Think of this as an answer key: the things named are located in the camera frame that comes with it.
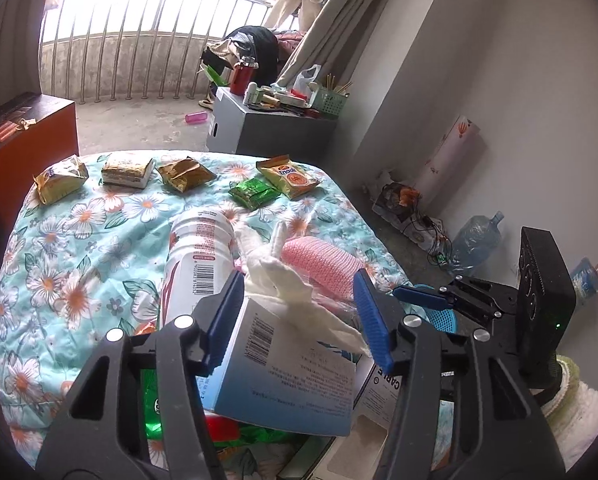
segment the floral bedspread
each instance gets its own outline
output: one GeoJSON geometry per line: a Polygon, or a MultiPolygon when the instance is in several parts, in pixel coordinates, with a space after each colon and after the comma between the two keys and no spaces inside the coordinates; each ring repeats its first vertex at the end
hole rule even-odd
{"type": "MultiPolygon", "coordinates": [[[[278,219],[290,235],[329,241],[365,262],[380,288],[408,283],[339,187],[322,184],[297,200],[281,196],[254,212],[228,194],[258,174],[255,158],[154,151],[157,165],[190,155],[218,175],[179,194],[157,171],[144,190],[109,187],[100,172],[109,153],[82,157],[90,177],[52,205],[26,197],[0,271],[0,403],[19,453],[34,465],[45,433],[92,348],[111,328],[132,333],[157,316],[171,219],[185,209],[218,206],[233,224],[269,237],[278,219]]],[[[163,448],[150,442],[153,462],[163,448]]]]}

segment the white wall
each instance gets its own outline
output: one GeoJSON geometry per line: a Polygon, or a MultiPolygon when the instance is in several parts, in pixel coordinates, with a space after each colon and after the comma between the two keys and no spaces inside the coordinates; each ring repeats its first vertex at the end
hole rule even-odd
{"type": "Polygon", "coordinates": [[[422,142],[413,150],[410,139],[425,126],[474,22],[492,1],[388,1],[352,75],[325,164],[341,186],[357,187],[417,151],[429,152],[432,146],[422,142]]]}
{"type": "MultiPolygon", "coordinates": [[[[503,0],[473,36],[428,126],[401,140],[434,144],[459,113],[482,129],[432,212],[454,234],[473,214],[503,211],[505,242],[486,278],[516,284],[524,225],[550,230],[569,269],[582,256],[596,263],[598,0],[503,0]]],[[[598,388],[598,297],[573,317],[560,351],[598,388]]]]}

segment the gray storage box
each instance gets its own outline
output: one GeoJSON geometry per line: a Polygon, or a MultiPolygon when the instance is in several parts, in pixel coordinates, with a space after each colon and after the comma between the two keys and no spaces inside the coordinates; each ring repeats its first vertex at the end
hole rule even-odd
{"type": "Polygon", "coordinates": [[[258,112],[243,97],[219,88],[215,118],[205,145],[211,152],[273,157],[319,165],[337,125],[336,120],[299,117],[285,112],[258,112]]]}

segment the beige curtain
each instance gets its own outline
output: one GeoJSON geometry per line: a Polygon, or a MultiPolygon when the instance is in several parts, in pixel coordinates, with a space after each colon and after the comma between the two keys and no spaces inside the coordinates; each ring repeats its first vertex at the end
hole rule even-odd
{"type": "Polygon", "coordinates": [[[277,83],[286,86],[297,74],[320,64],[321,75],[348,80],[387,0],[328,0],[293,52],[277,83]]]}

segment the green basket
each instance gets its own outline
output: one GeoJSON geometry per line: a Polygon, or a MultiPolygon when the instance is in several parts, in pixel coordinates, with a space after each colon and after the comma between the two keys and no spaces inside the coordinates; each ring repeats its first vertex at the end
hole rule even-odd
{"type": "Polygon", "coordinates": [[[318,112],[338,117],[343,110],[343,105],[346,104],[348,98],[343,94],[337,94],[332,90],[326,90],[320,86],[317,91],[313,92],[310,98],[310,108],[318,112]]]}

